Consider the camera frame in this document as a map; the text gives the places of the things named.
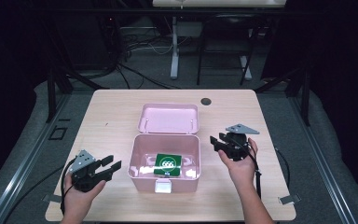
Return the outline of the pink storage box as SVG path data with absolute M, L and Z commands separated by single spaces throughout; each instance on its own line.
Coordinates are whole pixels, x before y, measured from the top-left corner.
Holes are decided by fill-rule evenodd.
M 198 188 L 200 169 L 199 110 L 196 105 L 145 104 L 133 141 L 128 174 L 139 191 L 188 193 Z M 154 174 L 157 155 L 182 157 L 177 177 Z

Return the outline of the grey tape strip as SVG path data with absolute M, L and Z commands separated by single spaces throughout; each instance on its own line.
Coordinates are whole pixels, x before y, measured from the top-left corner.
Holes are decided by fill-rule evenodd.
M 42 200 L 47 203 L 50 203 L 50 202 L 60 203 L 62 201 L 62 197 L 59 195 L 55 195 L 55 194 L 46 194 L 42 198 Z
M 279 199 L 281 204 L 295 204 L 301 201 L 298 194 L 288 195 Z

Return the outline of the white desk top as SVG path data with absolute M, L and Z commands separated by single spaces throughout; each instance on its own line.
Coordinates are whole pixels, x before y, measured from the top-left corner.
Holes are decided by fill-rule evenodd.
M 287 0 L 153 0 L 154 7 L 284 7 Z

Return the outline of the person's left hand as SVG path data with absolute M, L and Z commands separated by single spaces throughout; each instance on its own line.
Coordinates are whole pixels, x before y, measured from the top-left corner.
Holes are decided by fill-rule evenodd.
M 82 192 L 72 188 L 72 175 L 68 173 L 64 180 L 64 217 L 85 218 L 93 200 L 101 193 L 106 182 L 100 181 L 92 190 Z

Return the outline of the green card packet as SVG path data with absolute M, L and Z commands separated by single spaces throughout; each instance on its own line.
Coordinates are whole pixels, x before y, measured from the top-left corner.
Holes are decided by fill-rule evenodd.
M 156 157 L 154 174 L 177 177 L 181 174 L 182 157 L 174 154 L 161 154 Z

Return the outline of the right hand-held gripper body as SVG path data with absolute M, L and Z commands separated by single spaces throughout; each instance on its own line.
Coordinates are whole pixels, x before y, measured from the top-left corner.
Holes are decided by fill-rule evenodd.
M 233 161 L 240 161 L 250 155 L 248 134 L 259 134 L 259 131 L 243 124 L 236 124 L 226 128 L 227 142 L 219 141 L 219 150 L 223 150 Z

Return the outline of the white desk leg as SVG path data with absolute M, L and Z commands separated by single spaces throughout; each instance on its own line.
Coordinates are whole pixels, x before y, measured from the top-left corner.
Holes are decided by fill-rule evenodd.
M 177 37 L 177 20 L 172 18 L 172 65 L 171 65 L 171 79 L 178 78 L 179 66 L 179 51 L 178 51 L 178 37 Z

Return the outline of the black chair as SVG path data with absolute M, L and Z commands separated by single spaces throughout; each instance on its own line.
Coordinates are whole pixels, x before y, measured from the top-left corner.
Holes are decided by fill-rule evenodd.
M 242 85 L 255 40 L 265 22 L 262 16 L 251 14 L 219 14 L 207 19 L 200 32 L 197 84 L 200 84 L 203 69 L 240 69 Z

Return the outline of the person's right hand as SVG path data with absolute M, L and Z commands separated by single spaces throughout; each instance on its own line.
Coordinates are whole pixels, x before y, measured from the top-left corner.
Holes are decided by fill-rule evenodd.
M 241 161 L 233 161 L 223 150 L 218 151 L 221 161 L 228 168 L 229 175 L 236 189 L 244 189 L 245 191 L 249 191 L 255 187 L 255 163 L 253 162 L 253 158 L 255 158 L 258 150 L 257 144 L 252 138 L 249 138 L 248 142 L 251 146 L 250 155 Z

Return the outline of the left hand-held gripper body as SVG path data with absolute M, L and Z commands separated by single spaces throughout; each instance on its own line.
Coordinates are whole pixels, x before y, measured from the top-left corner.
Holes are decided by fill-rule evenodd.
M 112 179 L 111 168 L 97 173 L 96 170 L 100 167 L 104 167 L 101 166 L 101 160 L 96 160 L 87 150 L 82 149 L 70 168 L 74 188 L 88 192 L 100 181 L 110 181 Z

